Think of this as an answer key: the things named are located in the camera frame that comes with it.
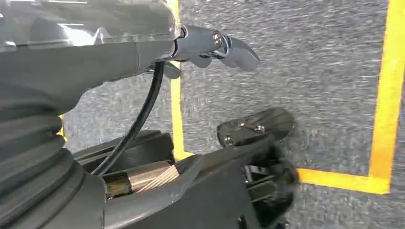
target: screw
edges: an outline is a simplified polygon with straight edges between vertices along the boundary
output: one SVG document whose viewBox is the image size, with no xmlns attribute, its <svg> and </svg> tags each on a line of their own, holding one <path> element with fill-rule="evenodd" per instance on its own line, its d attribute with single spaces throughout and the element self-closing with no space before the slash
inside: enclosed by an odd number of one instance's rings
<svg viewBox="0 0 405 229">
<path fill-rule="evenodd" d="M 265 131 L 266 131 L 266 129 L 265 129 L 264 126 L 258 125 L 258 126 L 254 129 L 254 131 L 255 131 L 256 133 L 258 133 L 258 134 L 264 134 Z"/>
<path fill-rule="evenodd" d="M 234 142 L 232 141 L 231 137 L 228 136 L 228 135 L 225 137 L 224 143 L 225 143 L 226 146 L 232 146 L 232 145 L 234 144 Z"/>
<path fill-rule="evenodd" d="M 221 46 L 222 45 L 222 36 L 218 31 L 214 32 L 214 44 L 215 46 Z"/>
</svg>

